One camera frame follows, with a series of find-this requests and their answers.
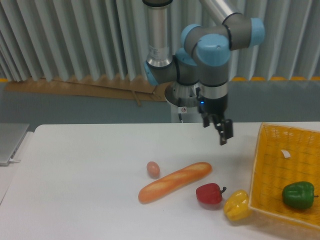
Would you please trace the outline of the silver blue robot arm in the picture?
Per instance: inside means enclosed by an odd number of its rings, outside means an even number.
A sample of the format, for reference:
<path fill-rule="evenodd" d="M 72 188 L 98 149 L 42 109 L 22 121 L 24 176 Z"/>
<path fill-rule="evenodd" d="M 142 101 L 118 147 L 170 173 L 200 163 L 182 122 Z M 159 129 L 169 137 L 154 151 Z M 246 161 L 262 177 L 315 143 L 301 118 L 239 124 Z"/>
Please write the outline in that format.
<path fill-rule="evenodd" d="M 151 85 L 171 82 L 166 100 L 178 108 L 196 108 L 203 126 L 214 125 L 220 144 L 233 136 L 233 122 L 225 118 L 231 52 L 260 45 L 265 26 L 248 18 L 227 0 L 203 0 L 213 27 L 186 26 L 181 48 L 171 52 L 171 1 L 146 0 L 148 55 L 144 71 Z"/>

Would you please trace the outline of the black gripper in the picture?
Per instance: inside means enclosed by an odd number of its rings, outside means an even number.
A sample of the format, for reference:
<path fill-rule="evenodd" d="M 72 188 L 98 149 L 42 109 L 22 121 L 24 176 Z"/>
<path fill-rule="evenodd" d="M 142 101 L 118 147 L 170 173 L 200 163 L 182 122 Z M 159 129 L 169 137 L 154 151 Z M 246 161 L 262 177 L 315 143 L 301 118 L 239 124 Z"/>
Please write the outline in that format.
<path fill-rule="evenodd" d="M 228 107 L 228 97 L 223 96 L 216 99 L 200 96 L 198 99 L 198 112 L 202 116 L 203 127 L 207 128 L 211 123 L 211 115 L 216 115 L 219 118 L 225 116 L 225 111 Z M 219 144 L 221 146 L 227 143 L 227 140 L 234 136 L 233 121 L 231 119 L 222 119 L 221 122 L 214 124 L 215 129 L 219 134 Z"/>

